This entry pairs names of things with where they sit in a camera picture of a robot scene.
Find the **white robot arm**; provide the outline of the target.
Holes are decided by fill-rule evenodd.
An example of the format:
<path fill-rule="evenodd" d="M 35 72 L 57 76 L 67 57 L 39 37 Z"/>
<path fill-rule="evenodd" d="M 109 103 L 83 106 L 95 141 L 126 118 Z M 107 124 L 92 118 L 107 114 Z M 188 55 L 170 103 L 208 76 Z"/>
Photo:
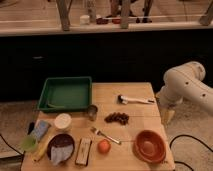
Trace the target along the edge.
<path fill-rule="evenodd" d="M 213 115 L 213 88 L 204 84 L 206 71 L 196 61 L 170 68 L 163 76 L 164 85 L 157 93 L 161 121 L 167 125 L 174 116 L 174 107 L 188 99 Z"/>

